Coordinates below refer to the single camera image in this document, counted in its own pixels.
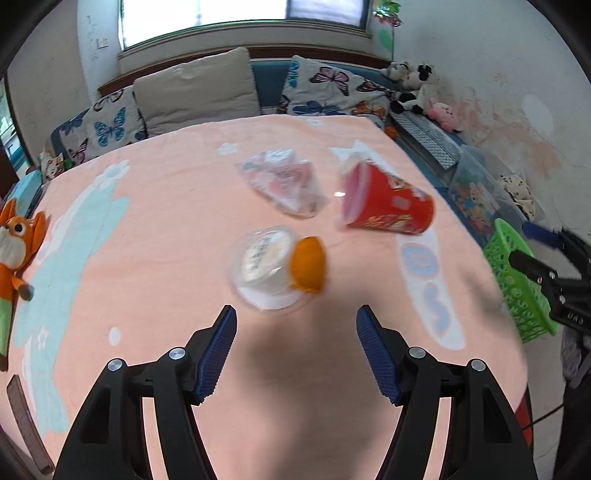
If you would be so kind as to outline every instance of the cartoon print box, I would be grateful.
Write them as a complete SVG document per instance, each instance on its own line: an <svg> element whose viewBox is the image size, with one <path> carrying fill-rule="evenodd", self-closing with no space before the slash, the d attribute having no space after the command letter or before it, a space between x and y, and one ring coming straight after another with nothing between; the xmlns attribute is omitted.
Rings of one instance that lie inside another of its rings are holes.
<svg viewBox="0 0 591 480"><path fill-rule="evenodd" d="M482 245L491 238L495 219L500 217L506 220L518 232L521 232L526 221L525 216L497 182L501 175L513 174L500 158L489 151L462 146L462 157L448 192ZM535 220L542 220L542 208L537 202L535 207Z"/></svg>

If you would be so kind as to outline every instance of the green basket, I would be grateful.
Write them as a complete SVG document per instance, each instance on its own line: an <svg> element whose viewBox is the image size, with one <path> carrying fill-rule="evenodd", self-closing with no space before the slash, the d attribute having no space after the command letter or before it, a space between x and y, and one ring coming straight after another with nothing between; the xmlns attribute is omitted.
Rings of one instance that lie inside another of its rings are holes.
<svg viewBox="0 0 591 480"><path fill-rule="evenodd" d="M534 256L511 225L497 218L495 233L484 247L484 256L495 273L521 340L529 342L546 332L556 335L558 324L548 317L550 305L542 295L540 286L509 265L509 254L516 249Z"/></svg>

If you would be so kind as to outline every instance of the pink tablecloth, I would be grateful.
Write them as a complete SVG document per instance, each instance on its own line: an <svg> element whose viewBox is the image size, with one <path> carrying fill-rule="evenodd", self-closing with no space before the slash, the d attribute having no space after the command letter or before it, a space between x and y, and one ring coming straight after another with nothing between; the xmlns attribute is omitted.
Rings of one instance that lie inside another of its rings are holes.
<svg viewBox="0 0 591 480"><path fill-rule="evenodd" d="M340 158L360 151L384 160L436 197L435 223L409 237L339 231L334 203L309 220L283 215L235 167L277 148L313 161L331 198ZM35 297L18 306L2 386L20 374L54 460L110 359L156 360L210 326L226 303L238 311L238 334L215 394L196 409L221 480L375 478L400 409L380 395L357 339L355 313L365 303L441 361L484 359L514 408L524 393L519 337L480 248L413 162L365 119L262 116L186 128L66 172L40 208L51 231L25 273ZM322 238L329 282L300 310L269 316L236 298L228 266L246 233L279 224ZM425 278L420 269L429 265ZM24 448L0 397L2 427ZM154 478L165 479L146 405ZM448 422L442 401L428 479L439 476Z"/></svg>

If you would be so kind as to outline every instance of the wall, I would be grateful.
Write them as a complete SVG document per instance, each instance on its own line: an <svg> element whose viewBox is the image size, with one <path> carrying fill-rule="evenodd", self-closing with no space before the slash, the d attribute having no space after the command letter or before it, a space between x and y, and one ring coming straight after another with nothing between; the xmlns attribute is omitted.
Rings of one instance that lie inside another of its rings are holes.
<svg viewBox="0 0 591 480"><path fill-rule="evenodd" d="M63 0L31 33L8 68L16 121L31 155L52 130L88 107L77 0Z"/></svg>
<svg viewBox="0 0 591 480"><path fill-rule="evenodd" d="M412 0L400 15L395 59L434 64L466 141L525 171L550 226L591 240L591 85L556 30L527 0Z"/></svg>
<svg viewBox="0 0 591 480"><path fill-rule="evenodd" d="M119 75L119 0L78 0L77 31L80 60L91 102L99 99L98 87ZM106 38L108 46L98 48Z"/></svg>

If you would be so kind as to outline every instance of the blue gripper pad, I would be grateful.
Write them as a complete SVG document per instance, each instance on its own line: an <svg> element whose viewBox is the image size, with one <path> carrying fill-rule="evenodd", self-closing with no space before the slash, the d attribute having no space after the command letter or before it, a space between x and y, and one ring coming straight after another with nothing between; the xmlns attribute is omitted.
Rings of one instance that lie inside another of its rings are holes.
<svg viewBox="0 0 591 480"><path fill-rule="evenodd" d="M237 327L236 310L230 308L213 333L211 341L197 364L195 397L198 403L202 403L205 397L213 394L236 336Z"/></svg>
<svg viewBox="0 0 591 480"><path fill-rule="evenodd" d="M539 225L531 222L524 222L521 227L521 231L527 238L542 242L543 244L548 245L550 248L561 247L559 235L557 233L550 232Z"/></svg>
<svg viewBox="0 0 591 480"><path fill-rule="evenodd" d="M384 397L388 397L390 402L396 403L401 395L396 364L379 335L378 328L381 327L374 323L363 307L357 310L356 324L357 336L374 372L380 392Z"/></svg>

